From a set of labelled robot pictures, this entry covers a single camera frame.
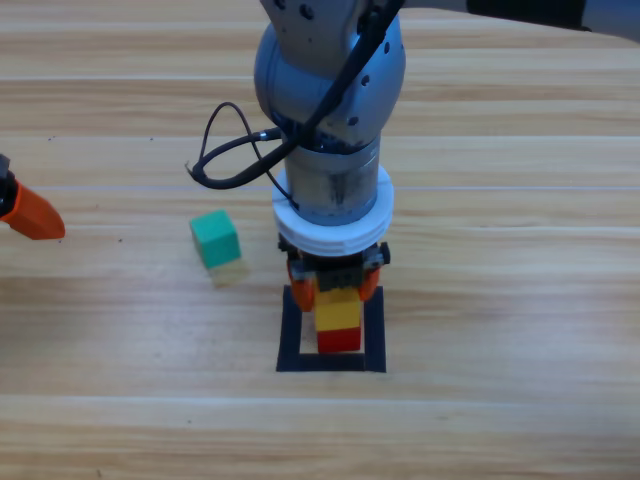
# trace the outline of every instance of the green block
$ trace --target green block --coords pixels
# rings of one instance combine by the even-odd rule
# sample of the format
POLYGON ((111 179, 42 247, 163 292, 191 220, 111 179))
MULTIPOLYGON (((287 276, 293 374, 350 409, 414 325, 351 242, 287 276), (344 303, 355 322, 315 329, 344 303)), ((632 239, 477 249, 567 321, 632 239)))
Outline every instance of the green block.
POLYGON ((241 256, 238 232, 224 210, 191 220, 191 233, 208 269, 232 262, 241 256))

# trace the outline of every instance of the table surface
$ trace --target table surface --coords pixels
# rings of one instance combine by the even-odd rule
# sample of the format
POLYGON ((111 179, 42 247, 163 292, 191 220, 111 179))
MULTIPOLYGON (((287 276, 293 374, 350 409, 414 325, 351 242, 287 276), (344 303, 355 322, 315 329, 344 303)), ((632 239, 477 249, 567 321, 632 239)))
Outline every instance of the table surface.
POLYGON ((402 17, 389 373, 279 374, 269 184, 184 170, 219 102, 269 126, 258 2, 0 1, 0 149, 68 226, 0 228, 0 478, 640 476, 640 49, 402 17), (216 209, 244 260, 212 276, 188 222, 216 209))

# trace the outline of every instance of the black cable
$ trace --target black cable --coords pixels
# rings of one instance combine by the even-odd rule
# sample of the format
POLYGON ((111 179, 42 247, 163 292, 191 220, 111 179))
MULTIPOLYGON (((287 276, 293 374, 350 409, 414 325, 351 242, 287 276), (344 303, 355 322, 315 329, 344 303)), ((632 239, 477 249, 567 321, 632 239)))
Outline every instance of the black cable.
MULTIPOLYGON (((256 142, 261 142, 261 141, 268 142, 268 141, 277 140, 277 139, 280 139, 280 138, 282 138, 282 132, 281 132, 281 130, 279 128, 271 128, 271 129, 268 129, 268 130, 264 130, 262 132, 255 132, 255 133, 252 132, 251 131, 251 127, 249 126, 249 122, 247 121, 247 117, 244 115, 244 113, 240 109, 240 107, 238 107, 233 102, 221 103, 215 109, 215 111, 211 115, 211 118, 209 118, 209 122, 207 123, 207 128, 204 131, 204 138, 202 139, 202 148, 200 149, 200 158, 198 160, 198 163, 196 163, 196 165, 193 167, 193 172, 195 172, 196 175, 204 175, 204 176, 206 176, 206 174, 204 173, 204 168, 207 166, 207 164, 211 160, 213 160, 214 158, 218 157, 219 155, 222 155, 225 152, 228 152, 229 150, 232 150, 232 149, 234 149, 236 147, 239 147, 241 145, 246 145, 247 143, 251 143, 251 145, 253 146, 253 151, 256 154, 256 157, 258 157, 258 161, 262 161, 262 155, 260 154, 260 151, 258 150, 258 146, 256 145, 256 142), (216 148, 215 150, 213 150, 205 158, 204 152, 207 149, 207 140, 209 139, 209 132, 211 130, 211 126, 213 125, 213 122, 215 121, 216 117, 218 116, 218 113, 220 113, 220 110, 222 110, 225 107, 231 107, 236 111, 236 113, 240 117, 240 120, 242 120, 244 128, 247 131, 247 135, 245 137, 236 138, 235 140, 232 140, 232 141, 230 141, 228 143, 225 143, 224 145, 222 145, 222 146, 216 148)), ((271 182, 275 185, 275 187, 280 191, 280 193, 282 193, 282 195, 287 200, 289 200, 291 202, 291 204, 294 206, 294 208, 298 209, 299 205, 293 200, 293 198, 291 198, 291 195, 284 188, 282 188, 280 186, 280 184, 274 178, 274 176, 271 174, 271 172, 267 171, 266 174, 269 177, 269 179, 271 180, 271 182)))
MULTIPOLYGON (((378 47, 380 47, 384 41, 387 29, 402 8, 404 1, 405 0, 388 0, 382 9, 372 10, 370 12, 370 21, 367 22, 365 30, 360 35, 356 46, 351 51, 347 62, 338 74, 336 80, 333 82, 333 85, 331 85, 311 118, 302 125, 300 130, 290 138, 287 138, 285 143, 234 177, 223 180, 212 179, 207 177, 203 169, 196 170, 195 167, 191 171, 187 169, 191 177, 200 185, 207 188, 214 190, 229 190, 246 185, 265 173, 268 173, 269 170, 276 166, 298 145, 300 145, 303 140, 308 138, 308 136, 315 131, 315 128, 320 124, 322 119, 340 104, 340 100, 344 92, 349 88, 351 83, 356 79, 358 74, 362 71, 378 47)), ((211 161, 217 156, 214 152, 215 150, 205 156, 201 156, 198 163, 202 162, 206 164, 211 161)))

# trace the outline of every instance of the orange object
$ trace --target orange object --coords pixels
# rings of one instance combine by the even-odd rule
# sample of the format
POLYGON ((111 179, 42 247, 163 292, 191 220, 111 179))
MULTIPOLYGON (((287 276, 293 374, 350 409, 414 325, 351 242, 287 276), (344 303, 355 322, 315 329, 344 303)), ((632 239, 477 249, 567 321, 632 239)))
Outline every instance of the orange object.
POLYGON ((362 324, 356 328, 318 332, 318 353, 357 351, 361 341, 362 324))
POLYGON ((291 281, 291 293, 293 294, 293 299, 296 304, 303 312, 313 311, 313 280, 295 281, 291 276, 289 262, 287 262, 287 272, 289 273, 289 280, 291 281))
POLYGON ((360 300, 363 302, 368 302, 373 297, 373 294, 376 292, 376 288, 378 288, 378 283, 380 282, 380 269, 376 269, 370 273, 367 273, 367 276, 364 279, 364 283, 358 289, 360 293, 360 300))
POLYGON ((16 232, 32 240, 63 238, 65 227, 60 214, 51 204, 16 181, 18 193, 13 210, 0 218, 16 232))

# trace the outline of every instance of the red block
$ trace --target red block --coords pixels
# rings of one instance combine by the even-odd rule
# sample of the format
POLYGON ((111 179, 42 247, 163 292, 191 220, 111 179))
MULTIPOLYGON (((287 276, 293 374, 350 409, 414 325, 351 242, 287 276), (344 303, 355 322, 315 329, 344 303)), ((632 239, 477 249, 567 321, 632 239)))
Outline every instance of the red block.
POLYGON ((360 350, 362 325, 345 330, 318 332, 318 353, 352 352, 360 350))

